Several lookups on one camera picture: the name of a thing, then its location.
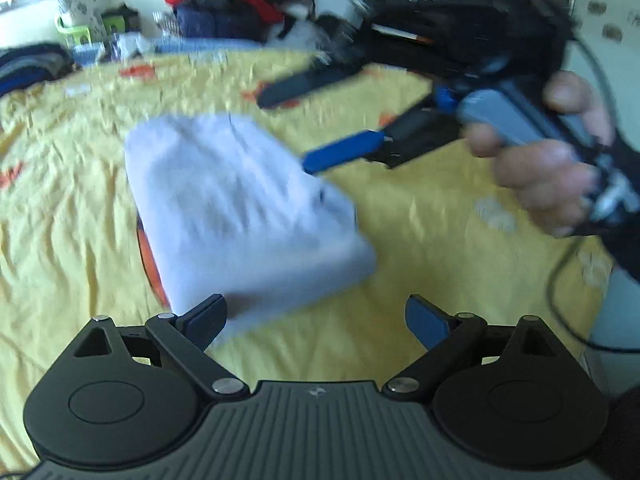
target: ribbed gray surface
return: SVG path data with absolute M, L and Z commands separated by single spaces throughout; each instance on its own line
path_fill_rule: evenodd
M 551 472 L 487 465 L 444 439 L 418 404 L 373 383 L 263 383 L 217 405 L 179 450 L 122 472 L 45 464 L 30 480 L 606 480 L 587 462 Z

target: white folded cloth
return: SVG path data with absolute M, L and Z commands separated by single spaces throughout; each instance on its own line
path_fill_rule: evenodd
M 162 116 L 125 142 L 127 176 L 162 287 L 181 315 L 223 294 L 216 341 L 373 272 L 353 203 L 250 118 Z

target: silver screw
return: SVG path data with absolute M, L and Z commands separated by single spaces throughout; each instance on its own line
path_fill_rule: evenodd
M 396 377 L 386 385 L 396 394 L 412 394 L 420 388 L 420 383 L 412 377 Z
M 217 394 L 234 395 L 242 391 L 244 383 L 240 379 L 227 377 L 225 379 L 218 379 L 211 385 L 211 387 Z

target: bed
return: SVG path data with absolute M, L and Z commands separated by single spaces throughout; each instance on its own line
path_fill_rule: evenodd
M 163 113 L 229 110 L 301 153 L 378 128 L 430 89 L 426 79 L 371 66 L 295 107 L 261 111 L 260 83 L 308 57 L 162 54 L 148 60 L 152 78 L 124 78 L 121 65 L 107 64 L 0 100 L 0 473 L 37 462 L 22 424 L 24 401 L 87 320 L 108 314 L 136 325 L 162 311 L 140 259 L 124 169 L 132 128 Z M 412 293 L 494 324 L 537 314 L 579 355 L 544 300 L 548 272 L 567 241 L 540 234 L 492 184 L 489 163 L 472 158 L 463 142 L 394 171 L 359 161 L 326 178 L 355 202 L 378 270 L 355 288 L 207 351 L 251 387 L 260 379 L 382 383 L 424 352 L 404 325 Z M 609 266 L 592 238 L 562 277 L 558 302 L 583 333 L 598 313 Z

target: finger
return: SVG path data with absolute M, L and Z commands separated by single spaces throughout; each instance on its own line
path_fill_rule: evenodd
M 545 233 L 555 238 L 563 238 L 574 232 L 575 228 L 586 221 L 589 210 L 582 200 L 566 203 L 547 211 L 531 211 L 531 221 Z
M 593 87 L 573 72 L 558 72 L 545 88 L 547 105 L 563 114 L 580 114 L 587 131 L 604 145 L 611 145 L 615 132 L 606 106 Z
M 571 164 L 556 171 L 552 178 L 516 191 L 520 205 L 527 210 L 548 210 L 588 195 L 597 185 L 599 172 L 589 164 Z
M 488 124 L 468 124 L 462 135 L 467 140 L 471 153 L 481 158 L 496 156 L 502 147 L 500 137 Z
M 549 174 L 575 162 L 574 149 L 558 140 L 503 149 L 494 160 L 499 186 L 518 189 L 548 180 Z

